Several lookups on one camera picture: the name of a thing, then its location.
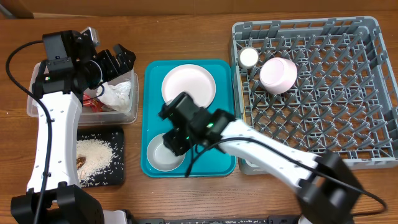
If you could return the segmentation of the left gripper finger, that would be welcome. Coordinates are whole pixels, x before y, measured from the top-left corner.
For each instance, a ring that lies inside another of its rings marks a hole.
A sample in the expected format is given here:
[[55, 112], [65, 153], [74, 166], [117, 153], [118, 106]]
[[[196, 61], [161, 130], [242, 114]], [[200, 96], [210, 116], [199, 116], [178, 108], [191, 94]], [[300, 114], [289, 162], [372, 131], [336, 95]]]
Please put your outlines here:
[[131, 51], [125, 51], [123, 53], [123, 57], [124, 57], [125, 67], [128, 68], [128, 70], [132, 70], [134, 67], [134, 62], [136, 60], [135, 53]]
[[113, 47], [115, 51], [115, 57], [117, 58], [118, 61], [127, 61], [128, 60], [128, 54], [127, 54], [127, 49], [124, 48], [121, 44], [116, 44]]

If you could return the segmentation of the white bowl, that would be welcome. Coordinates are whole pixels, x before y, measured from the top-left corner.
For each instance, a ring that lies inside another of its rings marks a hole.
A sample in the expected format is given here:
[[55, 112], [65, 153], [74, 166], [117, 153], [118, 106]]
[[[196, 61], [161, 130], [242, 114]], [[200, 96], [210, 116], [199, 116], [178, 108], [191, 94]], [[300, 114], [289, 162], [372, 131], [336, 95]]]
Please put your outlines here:
[[182, 164], [185, 154], [176, 156], [165, 146], [163, 135], [158, 134], [148, 144], [147, 160], [154, 169], [168, 172], [178, 168]]

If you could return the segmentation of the white napkin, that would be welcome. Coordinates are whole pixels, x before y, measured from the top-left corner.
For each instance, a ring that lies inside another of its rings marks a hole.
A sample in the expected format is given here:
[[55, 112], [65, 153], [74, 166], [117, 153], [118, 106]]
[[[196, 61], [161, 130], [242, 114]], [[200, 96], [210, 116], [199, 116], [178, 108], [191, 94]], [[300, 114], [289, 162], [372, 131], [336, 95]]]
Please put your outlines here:
[[117, 85], [103, 84], [103, 89], [98, 90], [98, 99], [108, 108], [115, 111], [127, 111], [130, 105], [131, 82], [121, 82]]

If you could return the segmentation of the red ketchup packet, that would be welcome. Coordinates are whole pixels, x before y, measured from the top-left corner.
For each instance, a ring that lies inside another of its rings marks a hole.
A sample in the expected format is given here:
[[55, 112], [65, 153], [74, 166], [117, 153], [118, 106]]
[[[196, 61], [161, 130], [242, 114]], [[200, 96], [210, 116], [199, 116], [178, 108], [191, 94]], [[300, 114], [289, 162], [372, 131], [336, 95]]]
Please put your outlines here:
[[91, 109], [92, 112], [103, 112], [103, 106], [104, 104], [100, 100], [96, 98], [91, 99], [88, 94], [83, 95], [83, 107]]

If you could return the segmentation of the pink round plate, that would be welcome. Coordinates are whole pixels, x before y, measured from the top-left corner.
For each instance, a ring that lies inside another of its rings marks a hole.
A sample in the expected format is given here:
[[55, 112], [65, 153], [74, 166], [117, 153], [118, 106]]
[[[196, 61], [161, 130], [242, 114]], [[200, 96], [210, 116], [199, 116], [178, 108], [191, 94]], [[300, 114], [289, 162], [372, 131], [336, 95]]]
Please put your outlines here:
[[196, 105], [207, 108], [215, 98], [216, 83], [211, 73], [199, 65], [179, 65], [166, 74], [161, 93], [169, 103], [182, 92], [188, 93]]

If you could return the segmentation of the white paper cup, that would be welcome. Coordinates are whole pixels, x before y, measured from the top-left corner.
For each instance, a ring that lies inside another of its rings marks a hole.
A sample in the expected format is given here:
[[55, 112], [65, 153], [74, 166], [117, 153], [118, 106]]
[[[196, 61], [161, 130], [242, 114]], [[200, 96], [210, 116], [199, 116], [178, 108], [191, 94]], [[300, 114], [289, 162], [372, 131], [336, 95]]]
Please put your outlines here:
[[241, 68], [250, 69], [257, 64], [259, 53], [254, 47], [243, 47], [238, 52], [238, 64]]

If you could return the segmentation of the pink bowl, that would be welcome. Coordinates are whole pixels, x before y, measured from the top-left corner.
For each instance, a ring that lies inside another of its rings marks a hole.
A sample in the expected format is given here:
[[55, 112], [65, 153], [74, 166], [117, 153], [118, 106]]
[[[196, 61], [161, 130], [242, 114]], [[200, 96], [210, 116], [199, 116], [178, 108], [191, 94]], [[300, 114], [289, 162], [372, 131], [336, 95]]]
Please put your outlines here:
[[260, 70], [260, 82], [272, 94], [285, 93], [296, 82], [297, 67], [293, 61], [281, 57], [269, 59]]

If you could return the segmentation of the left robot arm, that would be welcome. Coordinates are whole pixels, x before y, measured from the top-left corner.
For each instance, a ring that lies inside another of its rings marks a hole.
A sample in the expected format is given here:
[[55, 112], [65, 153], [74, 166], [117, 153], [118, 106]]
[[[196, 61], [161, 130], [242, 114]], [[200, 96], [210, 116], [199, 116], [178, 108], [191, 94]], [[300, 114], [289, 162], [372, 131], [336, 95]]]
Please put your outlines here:
[[34, 168], [24, 195], [11, 200], [18, 223], [134, 223], [128, 210], [104, 210], [78, 179], [76, 142], [83, 96], [133, 69], [122, 45], [96, 51], [96, 31], [65, 30], [42, 37], [46, 58], [27, 94], [38, 108]]

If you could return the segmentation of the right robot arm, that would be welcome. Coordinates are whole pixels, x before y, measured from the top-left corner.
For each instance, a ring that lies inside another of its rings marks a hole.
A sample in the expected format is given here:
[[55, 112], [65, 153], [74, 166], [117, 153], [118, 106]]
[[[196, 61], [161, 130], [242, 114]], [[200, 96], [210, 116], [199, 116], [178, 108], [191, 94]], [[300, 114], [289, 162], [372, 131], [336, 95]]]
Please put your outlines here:
[[233, 114], [209, 112], [196, 105], [188, 93], [164, 103], [159, 112], [173, 128], [163, 137], [176, 156], [191, 145], [201, 145], [249, 161], [277, 177], [296, 194], [304, 223], [349, 223], [362, 186], [335, 153], [319, 156], [294, 149], [248, 126]]

